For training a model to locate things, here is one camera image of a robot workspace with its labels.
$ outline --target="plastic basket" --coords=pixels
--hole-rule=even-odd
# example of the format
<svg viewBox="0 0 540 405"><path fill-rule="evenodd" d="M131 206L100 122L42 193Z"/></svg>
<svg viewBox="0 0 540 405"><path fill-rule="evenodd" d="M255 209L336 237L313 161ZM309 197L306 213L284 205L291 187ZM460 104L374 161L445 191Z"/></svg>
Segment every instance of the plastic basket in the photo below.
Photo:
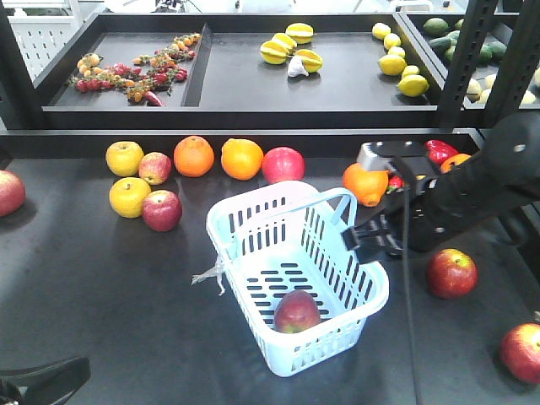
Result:
<svg viewBox="0 0 540 405"><path fill-rule="evenodd" d="M343 243L356 206L345 188L318 192L302 181L283 181L226 198L208 212L207 231L227 280L276 375L297 374L353 347L366 318L388 299L380 263L360 265ZM274 309L293 289L314 297L323 322L295 334L277 332Z"/></svg>

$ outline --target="apple in basket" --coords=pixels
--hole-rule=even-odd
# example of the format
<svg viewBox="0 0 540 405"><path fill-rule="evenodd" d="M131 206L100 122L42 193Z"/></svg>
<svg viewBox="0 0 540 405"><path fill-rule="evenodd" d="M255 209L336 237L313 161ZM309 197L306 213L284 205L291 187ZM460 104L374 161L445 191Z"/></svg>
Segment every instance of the apple in basket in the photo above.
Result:
<svg viewBox="0 0 540 405"><path fill-rule="evenodd" d="M298 333L321 323L321 314L313 297L303 289L296 289L279 301L273 323L278 332Z"/></svg>

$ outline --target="orange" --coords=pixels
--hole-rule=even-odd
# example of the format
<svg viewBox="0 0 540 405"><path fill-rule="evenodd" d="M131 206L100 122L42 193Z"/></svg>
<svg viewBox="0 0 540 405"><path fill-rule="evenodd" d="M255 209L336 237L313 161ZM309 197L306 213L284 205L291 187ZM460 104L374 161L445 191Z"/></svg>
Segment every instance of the orange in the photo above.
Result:
<svg viewBox="0 0 540 405"><path fill-rule="evenodd" d="M374 207L386 192L388 173L367 171L360 163L353 163L343 173L343 186L353 192L359 203Z"/></svg>
<svg viewBox="0 0 540 405"><path fill-rule="evenodd" d="M236 180L250 180L261 169L264 153L249 139L230 138L221 148L221 166Z"/></svg>
<svg viewBox="0 0 540 405"><path fill-rule="evenodd" d="M213 149L203 137L191 135L176 145L173 160L181 175L200 177L212 168Z"/></svg>
<svg viewBox="0 0 540 405"><path fill-rule="evenodd" d="M454 156L448 158L442 164L440 165L440 171L443 173L446 173L454 168L454 166L458 166L461 163L463 163L465 160L469 159L471 157L470 154L455 154Z"/></svg>

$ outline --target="chili pepper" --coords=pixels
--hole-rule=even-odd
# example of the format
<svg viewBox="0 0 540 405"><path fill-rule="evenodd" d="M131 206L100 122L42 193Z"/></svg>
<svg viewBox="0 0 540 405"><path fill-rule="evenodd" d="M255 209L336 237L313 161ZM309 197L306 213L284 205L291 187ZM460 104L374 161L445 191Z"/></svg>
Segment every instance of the chili pepper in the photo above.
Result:
<svg viewBox="0 0 540 405"><path fill-rule="evenodd" d="M156 107L165 107L165 103L157 96L153 91L147 91L144 93L144 99L149 105L155 105Z"/></svg>
<svg viewBox="0 0 540 405"><path fill-rule="evenodd" d="M386 189L386 194L389 194L398 188L403 188L403 180L398 175L393 175L388 180L388 188Z"/></svg>

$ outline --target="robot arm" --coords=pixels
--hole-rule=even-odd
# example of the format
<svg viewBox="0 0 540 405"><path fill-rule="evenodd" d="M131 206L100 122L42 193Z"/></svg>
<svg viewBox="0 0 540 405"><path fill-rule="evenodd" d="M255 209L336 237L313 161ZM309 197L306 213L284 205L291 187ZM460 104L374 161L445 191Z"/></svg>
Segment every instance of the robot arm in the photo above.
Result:
<svg viewBox="0 0 540 405"><path fill-rule="evenodd" d="M390 157L378 152L381 146L368 145L367 149L376 156L361 152L358 161L368 170L380 170L381 165L389 165L393 170L396 162L407 163L407 157ZM485 219L540 200L538 156L540 115L524 112L501 120L487 137L483 149L470 159L448 173L428 175L421 184L411 186L414 193L408 218L409 247L414 251L429 251ZM370 221L371 230L378 234L381 228L387 231L387 238L378 236L378 243L385 250L388 250L389 240L399 246L402 207L402 203L391 204L378 219ZM356 238L352 244L350 238L343 237L349 247L354 244L358 247L364 236L365 231L360 240Z"/></svg>

